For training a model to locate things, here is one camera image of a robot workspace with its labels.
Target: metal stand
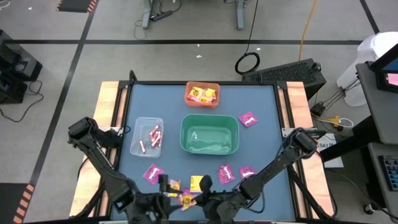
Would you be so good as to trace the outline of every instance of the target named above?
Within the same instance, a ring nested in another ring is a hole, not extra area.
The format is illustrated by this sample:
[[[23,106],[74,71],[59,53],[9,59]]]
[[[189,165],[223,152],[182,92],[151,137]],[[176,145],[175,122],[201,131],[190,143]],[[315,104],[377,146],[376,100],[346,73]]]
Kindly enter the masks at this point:
[[[244,17],[243,17],[243,8],[246,7],[245,0],[238,0],[236,5],[236,29],[243,30],[244,28]]]
[[[148,29],[150,13],[152,11],[153,0],[143,0],[144,1],[144,14],[142,16],[142,28]],[[236,29],[244,29],[244,16],[243,9],[246,7],[246,0],[238,0],[236,2]]]
[[[144,14],[142,16],[142,28],[148,29],[150,12],[152,11],[153,0],[143,0],[144,1]]]

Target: yellow cable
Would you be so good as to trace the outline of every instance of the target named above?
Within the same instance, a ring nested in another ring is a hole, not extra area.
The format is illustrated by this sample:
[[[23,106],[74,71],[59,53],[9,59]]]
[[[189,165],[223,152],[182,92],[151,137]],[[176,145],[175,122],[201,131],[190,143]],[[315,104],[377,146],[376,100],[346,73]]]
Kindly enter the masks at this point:
[[[314,10],[315,10],[315,6],[317,6],[317,0],[313,0],[311,12],[310,12],[310,15],[309,15],[309,17],[308,17],[307,24],[305,25],[305,28],[304,28],[303,36],[302,36],[302,38],[301,38],[301,43],[300,43],[300,54],[298,55],[298,60],[301,60],[301,56],[302,56],[302,54],[303,54],[303,43],[304,43],[304,38],[305,38],[305,34],[307,33],[307,28],[308,28],[308,25],[309,25],[309,23],[310,23],[312,14],[313,14],[313,12],[314,12]]]

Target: orange striped tape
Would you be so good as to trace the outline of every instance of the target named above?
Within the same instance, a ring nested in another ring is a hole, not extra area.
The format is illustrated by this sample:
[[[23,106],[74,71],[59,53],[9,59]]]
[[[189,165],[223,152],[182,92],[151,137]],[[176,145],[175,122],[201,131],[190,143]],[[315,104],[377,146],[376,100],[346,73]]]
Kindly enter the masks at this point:
[[[30,199],[32,198],[33,191],[35,187],[28,184],[24,193],[22,194],[21,201],[19,201],[19,206],[17,207],[16,214],[14,215],[14,223],[22,223],[24,221],[24,217],[27,211],[27,207],[29,206]]]

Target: pink candy packet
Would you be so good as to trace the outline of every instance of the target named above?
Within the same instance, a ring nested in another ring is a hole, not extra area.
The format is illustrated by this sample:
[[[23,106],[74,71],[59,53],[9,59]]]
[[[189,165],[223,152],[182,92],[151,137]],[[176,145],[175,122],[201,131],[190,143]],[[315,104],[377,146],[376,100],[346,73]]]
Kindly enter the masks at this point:
[[[249,166],[239,168],[239,173],[241,174],[242,179],[248,178],[251,175],[256,174],[254,169]]]
[[[254,116],[254,114],[251,111],[240,116],[239,120],[242,122],[243,125],[245,125],[245,127],[250,127],[250,126],[254,125],[255,123],[257,123],[257,121],[258,121],[257,118]]]
[[[217,174],[222,184],[227,184],[236,179],[231,165],[229,164],[221,165],[221,167],[217,170]]]
[[[157,184],[159,179],[159,174],[164,174],[164,170],[155,164],[150,165],[147,172],[145,172],[143,178],[146,179],[151,184]]]

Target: clear plastic container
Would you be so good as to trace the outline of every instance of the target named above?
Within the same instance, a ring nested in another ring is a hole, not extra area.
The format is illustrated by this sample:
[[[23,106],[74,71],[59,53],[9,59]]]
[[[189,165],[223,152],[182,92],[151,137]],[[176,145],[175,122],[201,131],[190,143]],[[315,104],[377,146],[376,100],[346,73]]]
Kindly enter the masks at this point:
[[[154,130],[156,126],[158,126],[156,131],[161,132],[161,138],[159,139],[160,144],[156,144],[152,147],[149,133]],[[132,135],[130,153],[140,157],[158,158],[162,150],[163,132],[164,126],[162,118],[137,118],[134,134]],[[140,141],[142,141],[145,147],[145,152],[142,150]]]
[[[211,103],[200,103],[189,99],[188,95],[193,87],[198,87],[202,89],[211,88],[216,90],[216,99],[213,100]],[[218,102],[220,102],[220,85],[217,83],[187,82],[187,87],[185,88],[185,102],[187,103],[188,106],[202,106],[208,108],[216,108]]]

